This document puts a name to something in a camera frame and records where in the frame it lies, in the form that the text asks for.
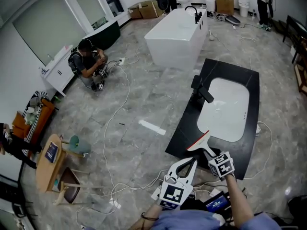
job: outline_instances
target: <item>gray tile floor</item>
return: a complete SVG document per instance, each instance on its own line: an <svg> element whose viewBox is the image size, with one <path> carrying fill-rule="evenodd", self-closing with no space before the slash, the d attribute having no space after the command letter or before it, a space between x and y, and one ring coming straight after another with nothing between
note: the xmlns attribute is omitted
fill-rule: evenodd
<svg viewBox="0 0 307 230"><path fill-rule="evenodd" d="M140 60L125 65L123 69L130 81L130 95L118 114L109 123L106 132L105 155L113 183L125 183L139 188L151 182L163 169L168 169L177 159L164 153L184 112L192 93L190 88L193 76L197 74L206 58L227 63L240 64L260 73L260 113L259 120L264 121L272 130L272 151L264 172L254 179L238 182L247 189L246 194L254 212L268 211L289 217L287 198L307 194L307 99L297 90L294 69L291 65L290 41L282 43L282 36L275 32L266 32L246 26L236 32L228 23L208 19L209 27L225 46L207 37L194 70L178 70L159 67L153 64L144 36L161 18L132 21L121 29L121 37L106 52L110 60L129 56L134 62L135 51L139 46ZM254 23L251 19L242 22ZM244 37L255 38L240 41ZM85 184L101 185L101 189L82 189L75 205L54 206L55 193L40 193L35 186L35 172L25 167L22 184L28 201L32 201L31 213L38 229L68 230L78 229L76 211L85 206L103 212L109 206L110 197L92 194L109 194L113 186L106 169L103 156L103 137L108 120L115 110L125 101L128 83L120 69L114 68L106 81L103 92L93 93L86 89L80 80L74 81L67 89L67 96L57 104L59 111L48 127L44 141L52 133L69 139L77 134L89 141L92 153L79 160L67 157L65 164L71 168L89 171L89 176L81 176ZM139 124L145 120L166 130L164 136ZM252 177L263 168L269 155L270 132L261 126L256 138L252 158L246 177ZM214 182L209 173L197 170L195 182ZM151 193L158 183L144 190L124 190L117 194L121 205L111 215L84 208L78 213L78 222L97 229L127 229L153 200ZM197 198L206 199L208 193L197 192Z"/></svg>

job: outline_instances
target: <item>wristband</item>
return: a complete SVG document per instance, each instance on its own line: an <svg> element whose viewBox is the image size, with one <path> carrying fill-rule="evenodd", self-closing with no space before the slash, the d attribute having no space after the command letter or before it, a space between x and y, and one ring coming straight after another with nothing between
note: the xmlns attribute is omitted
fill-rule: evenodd
<svg viewBox="0 0 307 230"><path fill-rule="evenodd" d="M152 220L152 221L156 221L156 220L158 220L158 219L159 219L159 218L145 217L144 215L145 215L145 212L143 212L143 213L141 214L141 217L142 217L143 219L145 219L145 220Z"/></svg>

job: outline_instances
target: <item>undermount sink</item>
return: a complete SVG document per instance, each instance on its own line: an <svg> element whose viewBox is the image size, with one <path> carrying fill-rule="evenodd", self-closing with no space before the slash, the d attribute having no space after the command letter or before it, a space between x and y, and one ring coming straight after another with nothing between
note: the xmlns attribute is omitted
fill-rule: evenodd
<svg viewBox="0 0 307 230"><path fill-rule="evenodd" d="M212 103L205 102L197 121L202 133L208 130L212 137L236 142L243 136L248 114L249 91L240 84L222 78L212 80L209 93Z"/></svg>

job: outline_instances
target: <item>white cabinet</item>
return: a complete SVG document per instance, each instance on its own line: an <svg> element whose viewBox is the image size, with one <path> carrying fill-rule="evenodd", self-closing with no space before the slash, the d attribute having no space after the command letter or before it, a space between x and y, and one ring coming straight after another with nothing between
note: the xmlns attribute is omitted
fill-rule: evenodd
<svg viewBox="0 0 307 230"><path fill-rule="evenodd" d="M71 55L72 46L64 47L60 50L48 65L46 73L42 75L59 93L63 93L64 88L73 78L74 74L68 65L68 58Z"/></svg>

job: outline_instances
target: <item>power strip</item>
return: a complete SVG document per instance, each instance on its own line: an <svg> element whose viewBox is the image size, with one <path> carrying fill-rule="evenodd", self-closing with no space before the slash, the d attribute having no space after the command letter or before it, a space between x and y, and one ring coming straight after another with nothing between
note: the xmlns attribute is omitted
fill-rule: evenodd
<svg viewBox="0 0 307 230"><path fill-rule="evenodd" d="M119 65L120 65L120 66L122 66L122 65L124 65L124 64L125 64L126 57L124 57L124 58L120 58L118 61L119 61Z"/></svg>

